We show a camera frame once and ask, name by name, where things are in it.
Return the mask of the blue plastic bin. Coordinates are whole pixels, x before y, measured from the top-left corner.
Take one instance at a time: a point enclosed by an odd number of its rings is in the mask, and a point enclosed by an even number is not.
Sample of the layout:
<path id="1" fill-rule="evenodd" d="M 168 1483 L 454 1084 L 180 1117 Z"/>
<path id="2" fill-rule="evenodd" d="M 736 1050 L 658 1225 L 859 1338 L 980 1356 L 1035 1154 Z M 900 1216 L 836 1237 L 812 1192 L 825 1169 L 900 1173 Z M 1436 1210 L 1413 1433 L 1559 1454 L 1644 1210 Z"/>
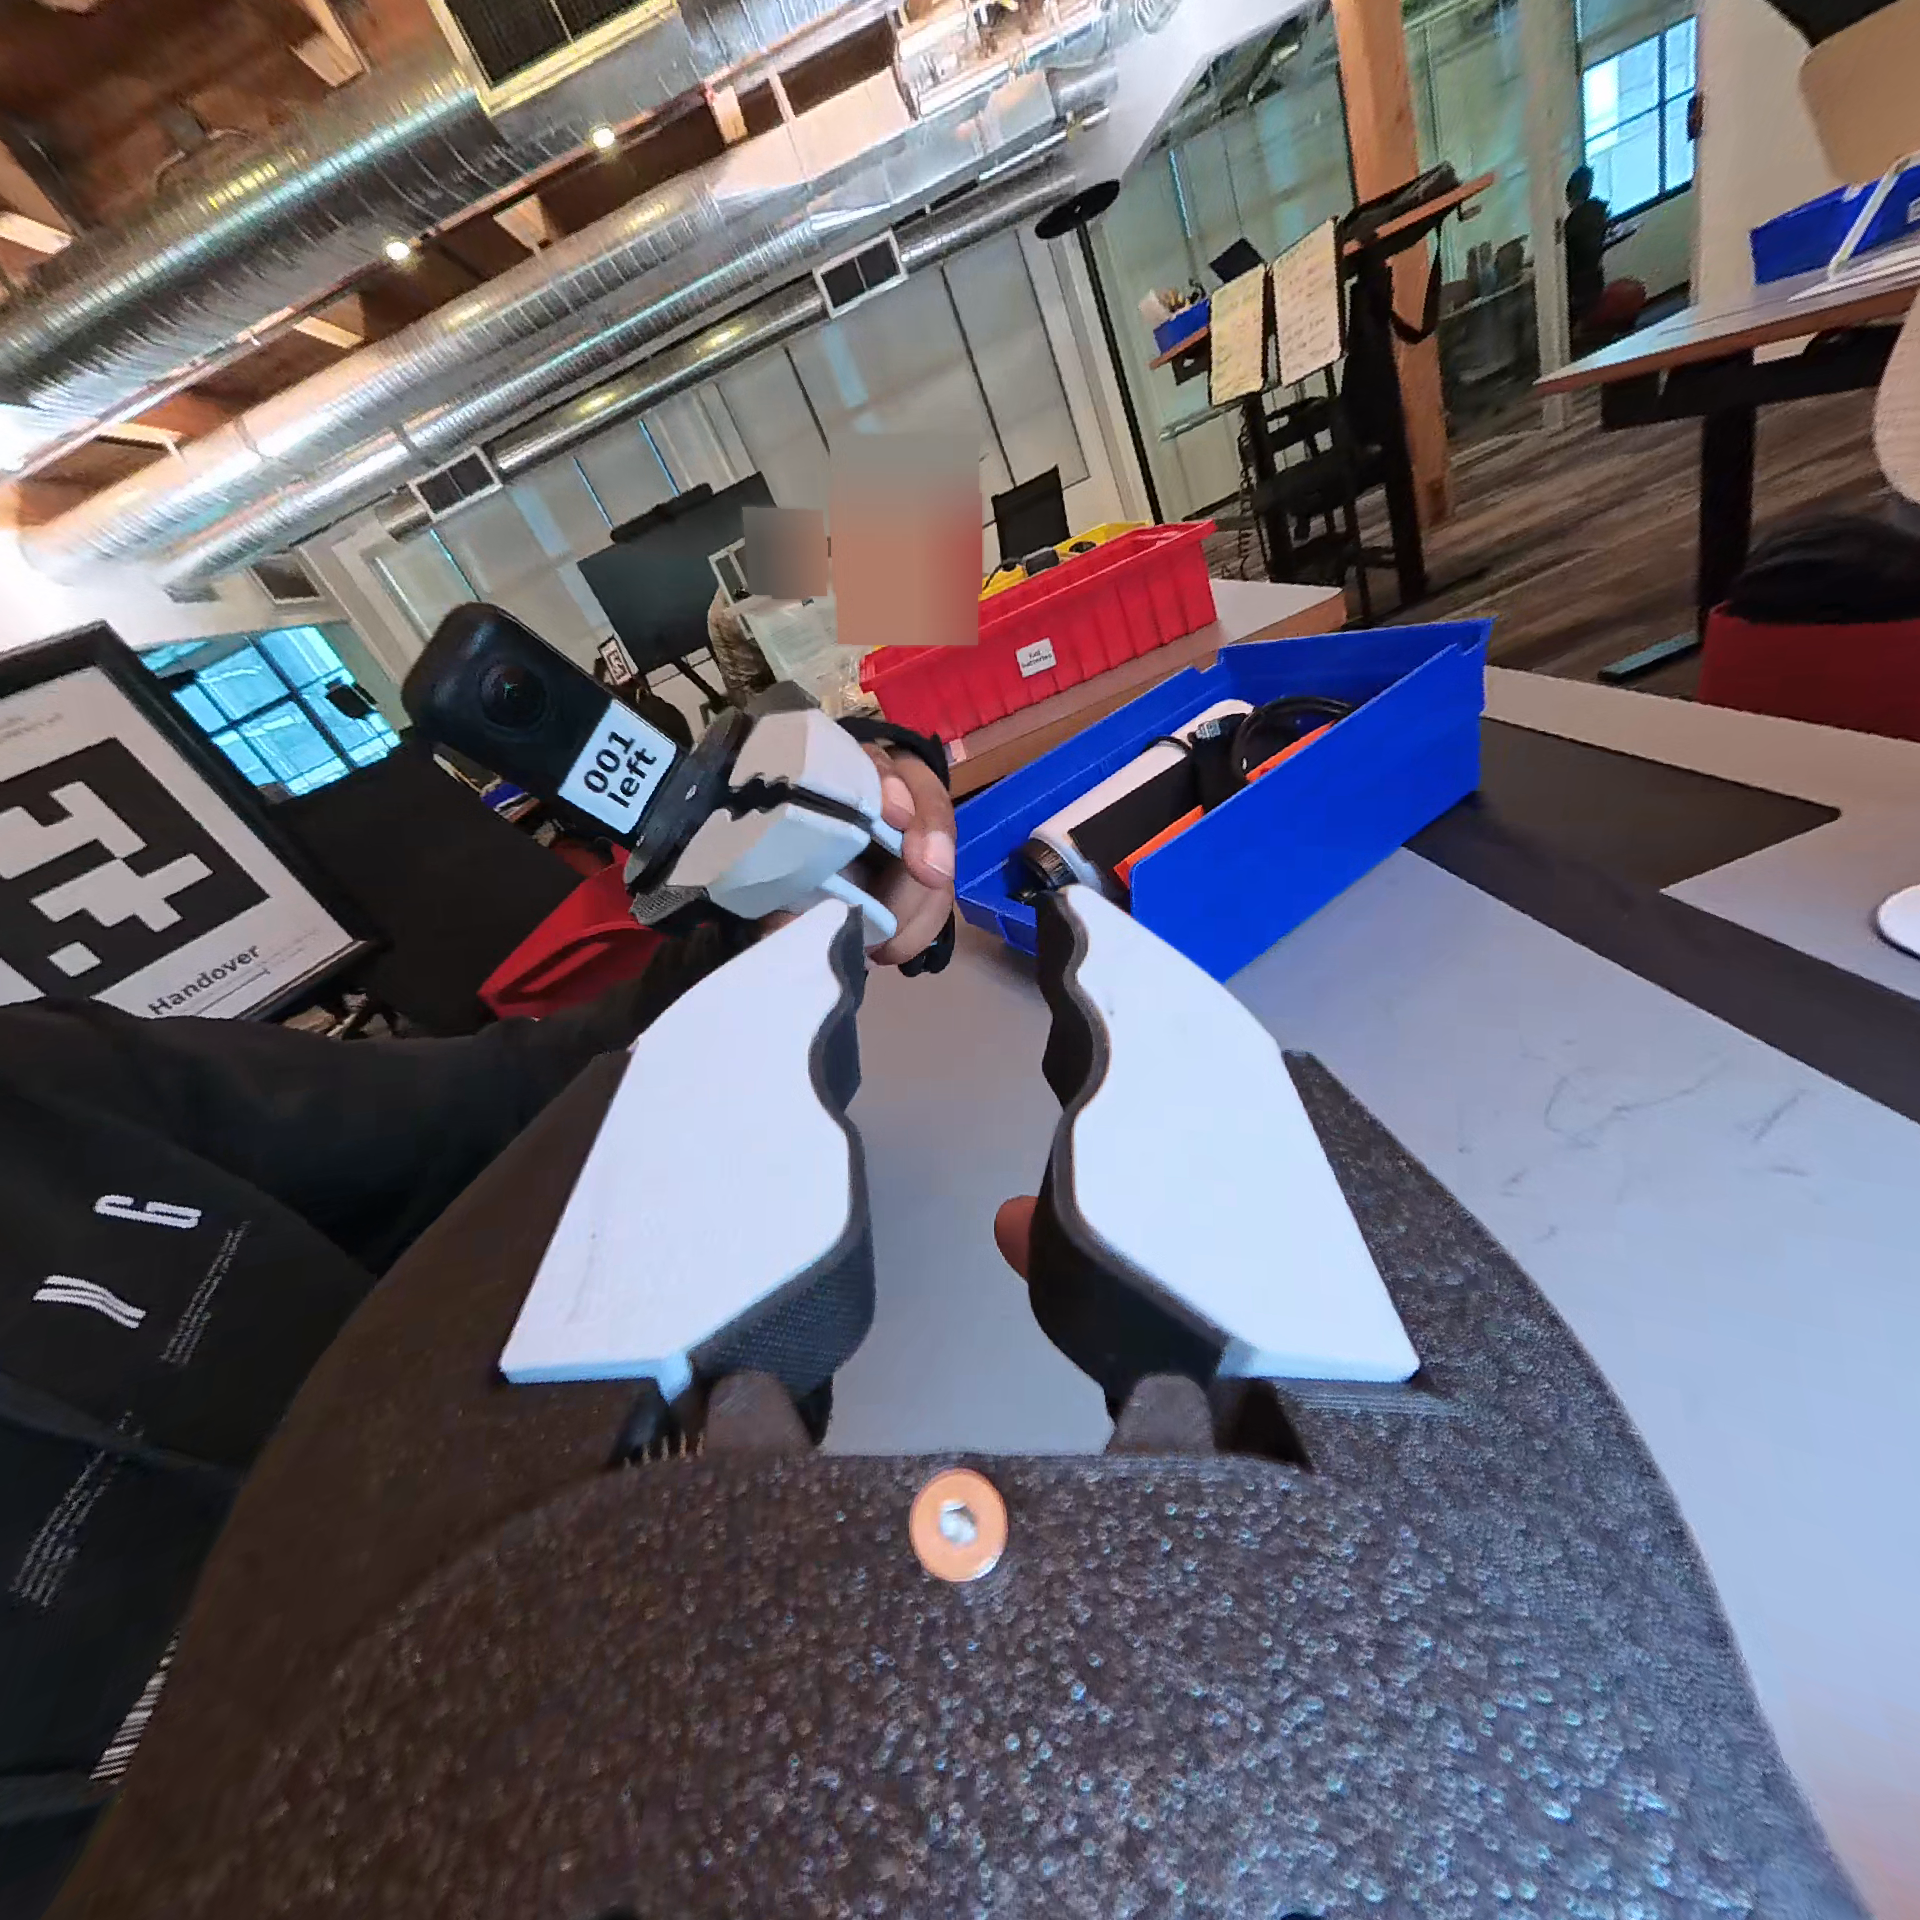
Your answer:
<path id="1" fill-rule="evenodd" d="M 1035 829 L 1224 699 L 1340 699 L 1349 716 L 1317 741 L 1134 871 L 1134 919 L 1207 978 L 1238 978 L 1477 795 L 1482 656 L 1490 613 L 1224 639 L 1207 666 L 1178 666 L 960 803 L 960 917 L 1035 954 L 1039 905 L 1012 892 Z"/>

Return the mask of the fiducial marker sign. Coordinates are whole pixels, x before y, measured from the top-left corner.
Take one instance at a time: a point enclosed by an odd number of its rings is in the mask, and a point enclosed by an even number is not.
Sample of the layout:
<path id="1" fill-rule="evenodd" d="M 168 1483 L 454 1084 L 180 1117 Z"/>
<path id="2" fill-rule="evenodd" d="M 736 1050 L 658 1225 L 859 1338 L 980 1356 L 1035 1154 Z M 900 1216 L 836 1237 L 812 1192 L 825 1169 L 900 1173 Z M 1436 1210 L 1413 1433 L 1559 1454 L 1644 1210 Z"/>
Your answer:
<path id="1" fill-rule="evenodd" d="M 108 625 L 0 659 L 10 1002 L 282 1020 L 342 984 L 374 919 Z"/>

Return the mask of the black board on stand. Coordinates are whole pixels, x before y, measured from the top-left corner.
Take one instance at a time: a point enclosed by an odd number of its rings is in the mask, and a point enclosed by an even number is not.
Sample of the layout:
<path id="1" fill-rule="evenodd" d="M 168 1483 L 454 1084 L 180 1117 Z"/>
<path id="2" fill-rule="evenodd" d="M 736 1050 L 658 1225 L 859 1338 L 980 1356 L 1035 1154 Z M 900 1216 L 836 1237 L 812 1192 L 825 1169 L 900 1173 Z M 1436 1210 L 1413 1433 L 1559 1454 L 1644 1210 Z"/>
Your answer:
<path id="1" fill-rule="evenodd" d="M 1907 297 L 1907 321 L 1891 332 L 1876 396 L 1874 396 L 1874 458 L 1883 484 L 1920 511 L 1920 297 Z M 1876 901 L 1876 934 L 1907 954 L 1920 954 L 1920 891 L 1903 891 Z"/>

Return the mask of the black desk monitor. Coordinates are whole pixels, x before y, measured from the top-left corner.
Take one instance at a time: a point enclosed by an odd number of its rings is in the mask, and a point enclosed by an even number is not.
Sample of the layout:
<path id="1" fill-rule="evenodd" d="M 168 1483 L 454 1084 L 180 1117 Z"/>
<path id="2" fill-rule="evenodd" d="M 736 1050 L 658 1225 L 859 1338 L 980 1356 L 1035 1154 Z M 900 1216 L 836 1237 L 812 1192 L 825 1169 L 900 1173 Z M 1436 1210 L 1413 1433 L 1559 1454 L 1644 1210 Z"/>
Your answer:
<path id="1" fill-rule="evenodd" d="M 993 493 L 993 535 L 996 535 L 996 566 L 1018 566 L 1045 549 L 1063 549 L 1063 475 L 1060 475 L 1060 466 Z"/>

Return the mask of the white tube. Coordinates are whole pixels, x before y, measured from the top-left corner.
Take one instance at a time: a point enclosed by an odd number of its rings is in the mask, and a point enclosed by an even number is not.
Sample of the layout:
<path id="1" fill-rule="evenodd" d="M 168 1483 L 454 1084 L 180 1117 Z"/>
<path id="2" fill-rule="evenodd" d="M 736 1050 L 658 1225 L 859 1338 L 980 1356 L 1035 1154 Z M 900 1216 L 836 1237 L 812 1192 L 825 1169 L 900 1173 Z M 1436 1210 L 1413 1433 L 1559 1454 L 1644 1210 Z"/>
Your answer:
<path id="1" fill-rule="evenodd" d="M 1193 769 L 1224 769 L 1203 757 L 1193 729 L 1238 740 L 1247 716 L 1248 702 L 1238 699 L 1207 702 L 1119 769 L 1091 778 L 1079 802 L 1063 802 L 1045 829 L 1022 835 L 1006 868 L 1006 892 L 1039 901 L 1060 891 L 1091 891 L 1125 905 L 1115 859 L 1193 803 Z"/>

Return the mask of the wooden office desk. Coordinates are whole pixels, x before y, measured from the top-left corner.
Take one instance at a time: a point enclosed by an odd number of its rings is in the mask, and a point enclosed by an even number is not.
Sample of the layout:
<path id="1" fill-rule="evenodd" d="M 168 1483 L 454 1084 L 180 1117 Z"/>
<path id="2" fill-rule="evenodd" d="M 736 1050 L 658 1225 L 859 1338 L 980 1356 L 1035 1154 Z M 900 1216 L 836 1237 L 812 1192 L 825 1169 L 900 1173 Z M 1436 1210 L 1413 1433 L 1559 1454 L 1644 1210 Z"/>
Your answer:
<path id="1" fill-rule="evenodd" d="M 1692 618 L 1600 680 L 1624 693 L 1699 656 L 1712 604 L 1735 587 L 1758 535 L 1758 426 L 1769 402 L 1876 388 L 1891 325 L 1920 286 L 1913 245 L 1856 275 L 1769 281 L 1723 304 L 1681 304 L 1537 376 L 1537 396 L 1600 388 L 1600 428 L 1699 426 L 1692 441 Z"/>

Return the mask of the red plastic crate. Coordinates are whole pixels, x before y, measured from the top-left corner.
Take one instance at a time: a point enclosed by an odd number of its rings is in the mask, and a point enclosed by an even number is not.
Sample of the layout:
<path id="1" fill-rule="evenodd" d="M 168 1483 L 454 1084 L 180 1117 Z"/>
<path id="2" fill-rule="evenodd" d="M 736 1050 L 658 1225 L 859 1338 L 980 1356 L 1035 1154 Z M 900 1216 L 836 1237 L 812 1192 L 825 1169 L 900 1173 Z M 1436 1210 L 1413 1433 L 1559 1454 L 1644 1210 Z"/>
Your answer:
<path id="1" fill-rule="evenodd" d="M 924 740 L 972 740 L 1218 618 L 1207 518 L 1134 526 L 980 604 L 980 639 L 875 649 L 859 699 Z"/>

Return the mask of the ceiling air vent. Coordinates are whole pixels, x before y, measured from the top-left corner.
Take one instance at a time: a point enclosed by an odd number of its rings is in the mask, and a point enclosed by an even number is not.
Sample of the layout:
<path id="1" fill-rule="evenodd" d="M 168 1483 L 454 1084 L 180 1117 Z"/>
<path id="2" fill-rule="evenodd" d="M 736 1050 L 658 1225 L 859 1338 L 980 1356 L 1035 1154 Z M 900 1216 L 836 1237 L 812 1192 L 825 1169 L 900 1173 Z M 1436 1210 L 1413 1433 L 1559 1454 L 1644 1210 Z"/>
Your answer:
<path id="1" fill-rule="evenodd" d="M 484 97 L 546 89 L 658 26 L 682 26 L 678 0 L 434 0 L 434 12 Z"/>

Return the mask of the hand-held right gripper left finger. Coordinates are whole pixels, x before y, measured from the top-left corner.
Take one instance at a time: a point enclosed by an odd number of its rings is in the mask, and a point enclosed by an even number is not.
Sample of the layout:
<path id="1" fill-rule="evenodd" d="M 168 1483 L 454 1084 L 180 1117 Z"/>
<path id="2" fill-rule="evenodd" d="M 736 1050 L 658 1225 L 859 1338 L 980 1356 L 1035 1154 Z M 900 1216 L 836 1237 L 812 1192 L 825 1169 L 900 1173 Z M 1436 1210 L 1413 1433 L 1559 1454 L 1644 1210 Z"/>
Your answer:
<path id="1" fill-rule="evenodd" d="M 546 1237 L 498 1376 L 511 1389 L 732 1376 L 822 1391 L 875 1327 L 855 1134 L 869 951 L 812 901 L 682 992 L 634 1048 Z"/>

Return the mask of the red fabric tote bag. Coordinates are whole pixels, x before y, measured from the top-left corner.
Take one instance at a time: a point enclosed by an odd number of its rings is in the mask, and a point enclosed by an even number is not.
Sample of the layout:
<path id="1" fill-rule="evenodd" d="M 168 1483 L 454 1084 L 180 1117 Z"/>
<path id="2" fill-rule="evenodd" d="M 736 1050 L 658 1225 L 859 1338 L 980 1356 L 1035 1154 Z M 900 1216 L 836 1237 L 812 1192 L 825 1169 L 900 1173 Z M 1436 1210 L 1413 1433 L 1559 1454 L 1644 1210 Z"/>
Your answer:
<path id="1" fill-rule="evenodd" d="M 493 965 L 478 1002 L 493 1020 L 554 1020 L 634 984 L 658 951 L 665 934 L 634 919 L 620 859 L 608 859 Z"/>

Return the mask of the orange plastic piece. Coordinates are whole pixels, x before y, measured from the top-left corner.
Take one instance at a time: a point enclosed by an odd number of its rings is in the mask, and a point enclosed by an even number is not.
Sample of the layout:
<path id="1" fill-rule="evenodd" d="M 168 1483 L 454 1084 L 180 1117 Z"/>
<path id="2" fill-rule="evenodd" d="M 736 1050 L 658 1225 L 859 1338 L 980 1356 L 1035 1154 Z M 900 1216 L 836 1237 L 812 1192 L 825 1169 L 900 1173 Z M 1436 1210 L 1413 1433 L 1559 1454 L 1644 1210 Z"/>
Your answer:
<path id="1" fill-rule="evenodd" d="M 1238 740 L 1193 729 L 1203 757 L 1224 769 L 1193 769 L 1193 803 L 1178 814 L 1159 835 L 1151 835 L 1142 844 L 1125 844 L 1115 859 L 1119 892 L 1134 892 L 1134 868 L 1151 854 L 1159 854 L 1170 838 L 1179 838 L 1190 829 L 1203 829 L 1218 803 L 1230 803 L 1247 786 L 1256 786 L 1267 769 L 1280 769 L 1286 757 L 1298 757 L 1312 740 L 1323 740 L 1349 708 L 1340 702 L 1306 702 L 1286 716 L 1247 716 Z"/>

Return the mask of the silver air duct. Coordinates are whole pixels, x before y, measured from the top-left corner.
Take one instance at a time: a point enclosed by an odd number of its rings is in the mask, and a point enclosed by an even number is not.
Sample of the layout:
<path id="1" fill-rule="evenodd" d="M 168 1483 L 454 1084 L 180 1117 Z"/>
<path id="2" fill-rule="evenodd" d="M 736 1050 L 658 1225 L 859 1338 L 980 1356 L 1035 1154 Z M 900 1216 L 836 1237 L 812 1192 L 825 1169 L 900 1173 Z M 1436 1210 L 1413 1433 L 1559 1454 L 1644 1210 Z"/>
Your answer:
<path id="1" fill-rule="evenodd" d="M 265 396 L 185 458 L 25 526 L 20 557 L 59 587 L 108 566 L 158 587 L 242 571 L 754 286 L 1035 156 L 1107 97 L 1115 60 L 986 60 L 936 89 L 936 113 L 906 113 L 892 73 L 869 73 Z"/>

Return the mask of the whiteboard easel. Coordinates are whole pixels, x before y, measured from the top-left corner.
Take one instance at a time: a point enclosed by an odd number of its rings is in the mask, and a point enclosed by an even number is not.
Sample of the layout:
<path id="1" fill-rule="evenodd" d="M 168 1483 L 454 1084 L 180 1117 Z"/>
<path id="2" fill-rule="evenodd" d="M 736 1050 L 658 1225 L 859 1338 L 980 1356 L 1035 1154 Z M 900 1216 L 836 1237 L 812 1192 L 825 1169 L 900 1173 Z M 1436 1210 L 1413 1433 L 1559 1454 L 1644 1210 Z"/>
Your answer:
<path id="1" fill-rule="evenodd" d="M 1496 179 L 1436 163 L 1292 252 L 1256 260 L 1153 325 L 1151 367 L 1207 382 L 1238 419 L 1238 502 L 1272 571 L 1298 566 L 1375 613 L 1375 571 L 1402 605 L 1431 604 L 1423 474 L 1408 441 L 1402 354 L 1436 343 L 1436 232 Z"/>

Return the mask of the small blue bin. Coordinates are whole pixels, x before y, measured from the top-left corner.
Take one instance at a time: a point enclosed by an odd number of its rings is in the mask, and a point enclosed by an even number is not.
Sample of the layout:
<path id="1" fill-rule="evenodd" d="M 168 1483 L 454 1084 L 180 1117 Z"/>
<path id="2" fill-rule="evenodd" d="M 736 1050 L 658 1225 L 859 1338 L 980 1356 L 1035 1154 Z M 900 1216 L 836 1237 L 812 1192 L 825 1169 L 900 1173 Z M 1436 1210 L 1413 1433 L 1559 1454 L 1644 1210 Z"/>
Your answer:
<path id="1" fill-rule="evenodd" d="M 1747 232 L 1747 281 L 1775 286 L 1799 275 L 1826 275 L 1834 260 L 1874 260 L 1920 232 L 1920 170 L 1876 185 L 1840 185 L 1810 203 L 1791 203 Z"/>

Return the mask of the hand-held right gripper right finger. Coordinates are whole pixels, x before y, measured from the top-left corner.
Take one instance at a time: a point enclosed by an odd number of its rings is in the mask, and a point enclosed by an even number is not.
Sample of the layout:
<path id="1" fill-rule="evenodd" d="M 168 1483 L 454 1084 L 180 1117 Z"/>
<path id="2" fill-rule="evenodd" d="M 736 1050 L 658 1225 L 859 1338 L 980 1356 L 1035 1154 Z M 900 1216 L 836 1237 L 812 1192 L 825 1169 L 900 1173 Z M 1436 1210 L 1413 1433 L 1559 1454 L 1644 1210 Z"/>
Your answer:
<path id="1" fill-rule="evenodd" d="M 1423 1354 L 1286 1048 L 1091 891 L 1039 901 L 1039 992 L 1060 1125 L 1022 1288 L 1107 1410 L 1142 1377 L 1408 1389 Z"/>

